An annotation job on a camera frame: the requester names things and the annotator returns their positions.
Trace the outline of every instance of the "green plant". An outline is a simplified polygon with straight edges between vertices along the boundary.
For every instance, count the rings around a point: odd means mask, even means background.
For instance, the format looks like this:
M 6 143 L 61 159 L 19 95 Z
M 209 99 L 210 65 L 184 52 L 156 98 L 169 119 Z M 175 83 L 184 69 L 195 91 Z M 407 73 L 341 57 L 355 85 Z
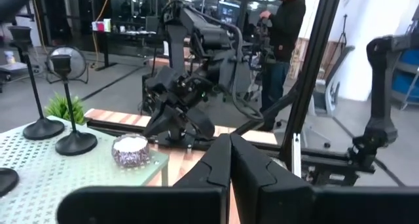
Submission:
M 77 124 L 84 124 L 84 111 L 82 102 L 78 97 L 71 99 L 73 104 L 74 120 Z M 47 116 L 55 116 L 67 121 L 70 121 L 70 114 L 68 110 L 67 98 L 55 93 L 55 97 L 50 99 L 50 104 L 45 107 L 45 114 Z

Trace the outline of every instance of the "man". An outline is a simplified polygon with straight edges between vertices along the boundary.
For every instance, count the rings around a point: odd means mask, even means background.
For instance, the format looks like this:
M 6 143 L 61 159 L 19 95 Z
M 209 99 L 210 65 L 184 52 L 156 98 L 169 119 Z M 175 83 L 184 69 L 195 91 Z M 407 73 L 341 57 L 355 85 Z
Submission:
M 291 55 L 300 33 L 302 19 L 306 14 L 306 0 L 281 0 L 282 4 L 276 14 L 264 11 L 261 18 L 272 22 L 270 45 L 273 47 L 275 64 L 265 64 L 262 79 L 261 112 L 267 110 L 283 96 L 283 84 L 287 77 Z M 270 117 L 265 117 L 261 131 L 271 131 L 275 125 L 275 117 L 279 111 Z

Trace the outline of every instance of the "office chair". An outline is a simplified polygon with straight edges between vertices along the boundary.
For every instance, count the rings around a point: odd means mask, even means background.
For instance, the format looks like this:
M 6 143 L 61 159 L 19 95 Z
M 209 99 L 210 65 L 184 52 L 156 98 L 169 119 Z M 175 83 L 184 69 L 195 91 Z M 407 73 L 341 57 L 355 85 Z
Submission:
M 344 47 L 342 53 L 338 57 L 336 63 L 333 65 L 332 69 L 330 70 L 327 78 L 317 79 L 316 86 L 314 88 L 312 98 L 310 100 L 310 105 L 308 106 L 307 114 L 311 116 L 319 116 L 319 117 L 333 117 L 333 113 L 335 112 L 337 103 L 338 103 L 338 93 L 339 93 L 339 86 L 340 83 L 335 81 L 336 73 L 338 72 L 339 68 L 342 66 L 343 61 L 346 59 L 348 54 L 353 51 L 355 47 L 348 46 Z M 277 128 L 274 130 L 275 133 L 285 133 L 286 126 L 281 126 L 281 128 Z M 306 134 L 307 132 L 314 133 L 315 135 L 321 137 L 326 142 L 324 143 L 325 147 L 330 147 L 331 140 L 317 132 L 313 125 L 309 122 L 304 123 L 304 128 L 301 132 L 302 142 L 305 147 L 308 147 Z

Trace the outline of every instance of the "frosted glass tabletop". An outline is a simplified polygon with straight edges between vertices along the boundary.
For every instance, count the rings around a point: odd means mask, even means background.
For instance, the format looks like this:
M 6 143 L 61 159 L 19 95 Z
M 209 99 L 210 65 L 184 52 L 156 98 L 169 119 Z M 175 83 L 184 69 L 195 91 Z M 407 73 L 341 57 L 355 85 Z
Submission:
M 115 137 L 78 126 L 94 134 L 98 145 L 91 152 L 65 157 L 55 152 L 55 143 L 71 131 L 71 123 L 55 138 L 30 141 L 23 137 L 25 126 L 0 134 L 0 167 L 15 169 L 19 184 L 0 198 L 0 224 L 56 223 L 62 198 L 75 189 L 91 185 L 140 186 L 162 171 L 167 185 L 169 156 L 151 151 L 151 162 L 140 168 L 121 168 L 111 155 Z

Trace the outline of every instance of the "sequined bowl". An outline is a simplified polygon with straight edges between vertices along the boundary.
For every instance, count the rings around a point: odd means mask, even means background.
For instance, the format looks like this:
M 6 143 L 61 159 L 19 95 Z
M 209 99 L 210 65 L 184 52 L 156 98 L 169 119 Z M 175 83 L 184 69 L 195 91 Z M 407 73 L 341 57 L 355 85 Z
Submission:
M 124 168 L 135 168 L 150 163 L 147 138 L 139 134 L 125 134 L 113 141 L 112 157 Z

